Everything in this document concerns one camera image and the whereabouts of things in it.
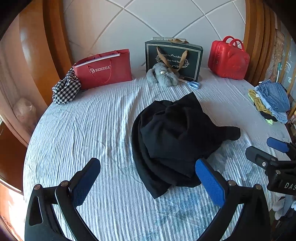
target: black garment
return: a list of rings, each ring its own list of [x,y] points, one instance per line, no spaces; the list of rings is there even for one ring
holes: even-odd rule
[[[270,115],[270,114],[268,114],[268,113],[265,113],[265,112],[263,112],[263,111],[259,111],[260,112],[260,114],[264,117],[264,119],[267,119],[267,120],[273,120],[274,122],[277,122],[278,120],[274,117],[274,116],[272,116],[272,115]]]
[[[238,127],[216,126],[192,92],[175,102],[154,101],[137,116],[133,159],[145,187],[158,198],[171,185],[199,185],[195,162],[208,158],[224,140],[239,137]]]

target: red rope handle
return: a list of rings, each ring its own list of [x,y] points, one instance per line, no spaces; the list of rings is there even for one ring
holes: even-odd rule
[[[93,73],[91,72],[91,68],[90,68],[89,66],[87,66],[87,67],[88,67],[89,72],[91,73],[91,75],[94,77],[94,79],[95,79],[96,81],[99,81],[99,80],[93,75]],[[106,80],[105,82],[101,82],[101,83],[102,83],[102,84],[107,83],[107,82],[111,79],[111,75],[112,75],[112,62],[111,62],[111,60],[110,60],[110,76],[109,76],[109,79]]]

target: screw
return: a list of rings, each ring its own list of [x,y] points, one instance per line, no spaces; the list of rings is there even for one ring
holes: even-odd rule
[[[37,185],[34,186],[34,189],[35,190],[39,190],[40,188],[41,188],[41,185],[40,184],[37,184]]]
[[[61,182],[61,186],[62,186],[62,187],[66,187],[66,186],[68,186],[68,184],[69,184],[68,181],[62,181],[62,182]]]
[[[260,184],[255,184],[255,188],[258,189],[258,190],[261,190],[262,186]]]
[[[228,181],[229,186],[235,186],[237,183],[233,180]]]

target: red shopping bag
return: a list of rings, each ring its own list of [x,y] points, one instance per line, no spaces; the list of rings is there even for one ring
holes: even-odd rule
[[[130,81],[131,64],[128,49],[96,54],[73,65],[81,89]]]

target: red suitcase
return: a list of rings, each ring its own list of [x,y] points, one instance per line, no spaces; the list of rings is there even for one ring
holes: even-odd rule
[[[229,38],[232,38],[231,42],[226,43]],[[237,41],[241,43],[241,49],[237,47]],[[239,39],[227,36],[223,41],[216,40],[212,43],[207,65],[222,78],[242,80],[246,75],[249,62],[250,56],[245,52],[243,43]]]

